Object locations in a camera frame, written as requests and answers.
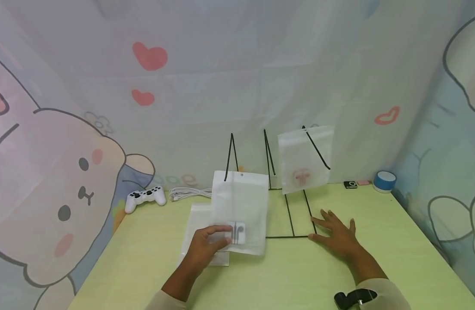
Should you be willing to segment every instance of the cartoon backdrop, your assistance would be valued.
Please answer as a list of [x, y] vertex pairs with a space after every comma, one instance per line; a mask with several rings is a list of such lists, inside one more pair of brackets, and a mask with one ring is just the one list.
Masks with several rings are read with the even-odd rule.
[[127, 193], [211, 187], [231, 133], [248, 172], [302, 125], [332, 183], [391, 167], [473, 5], [0, 0], [0, 309], [65, 309]]
[[475, 6], [396, 164], [398, 200], [475, 294]]

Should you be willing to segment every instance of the light green table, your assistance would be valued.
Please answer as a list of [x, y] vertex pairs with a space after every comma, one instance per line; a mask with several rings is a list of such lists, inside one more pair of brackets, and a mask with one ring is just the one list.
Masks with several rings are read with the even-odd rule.
[[[272, 190], [268, 235], [290, 235], [284, 196]], [[307, 190], [314, 216], [330, 209], [401, 289], [414, 310], [475, 310], [475, 298], [390, 194], [341, 184]], [[313, 231], [303, 192], [287, 195], [296, 235]], [[175, 268], [191, 203], [143, 205], [127, 215], [69, 310], [144, 309]], [[346, 265], [308, 239], [268, 239], [263, 257], [231, 253], [229, 267], [209, 267], [194, 285], [193, 309], [336, 309], [333, 295], [355, 284]]]

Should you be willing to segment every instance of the pink cheek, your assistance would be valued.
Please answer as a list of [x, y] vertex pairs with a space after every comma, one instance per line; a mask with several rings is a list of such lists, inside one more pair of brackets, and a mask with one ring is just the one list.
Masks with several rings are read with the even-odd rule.
[[67, 234], [57, 243], [55, 247], [55, 257], [62, 257], [64, 254], [71, 248], [72, 241], [74, 240], [74, 235]]
[[103, 151], [99, 148], [95, 149], [91, 154], [91, 158], [93, 159], [94, 164], [100, 164], [103, 159]]

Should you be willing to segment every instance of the plastic bag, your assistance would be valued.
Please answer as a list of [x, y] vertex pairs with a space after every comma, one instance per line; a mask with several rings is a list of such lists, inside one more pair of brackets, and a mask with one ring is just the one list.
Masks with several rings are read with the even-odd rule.
[[212, 186], [212, 221], [232, 225], [233, 231], [214, 238], [229, 237], [222, 251], [251, 255], [265, 252], [268, 208], [268, 176], [254, 173], [215, 171]]
[[[210, 226], [211, 206], [208, 203], [193, 203], [191, 205], [191, 212], [189, 213], [188, 224], [186, 224], [186, 232], [184, 234], [184, 240], [182, 241], [181, 254], [177, 265], [181, 264], [186, 253], [188, 253], [189, 245], [193, 239], [194, 232], [197, 229]], [[212, 261], [211, 266], [228, 266], [229, 265], [229, 252], [217, 252]]]
[[[321, 126], [279, 134], [282, 193], [297, 192], [329, 182], [334, 126]], [[306, 133], [322, 154], [325, 164]]]

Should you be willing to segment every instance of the game controller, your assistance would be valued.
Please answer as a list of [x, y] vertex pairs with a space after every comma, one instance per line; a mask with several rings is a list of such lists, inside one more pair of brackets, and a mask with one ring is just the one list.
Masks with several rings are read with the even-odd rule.
[[165, 199], [165, 194], [161, 186], [153, 187], [152, 189], [147, 189], [143, 191], [135, 190], [134, 192], [127, 195], [126, 207], [124, 212], [131, 214], [136, 209], [137, 205], [140, 205], [143, 202], [152, 202], [156, 201], [158, 205], [165, 205], [167, 200]]

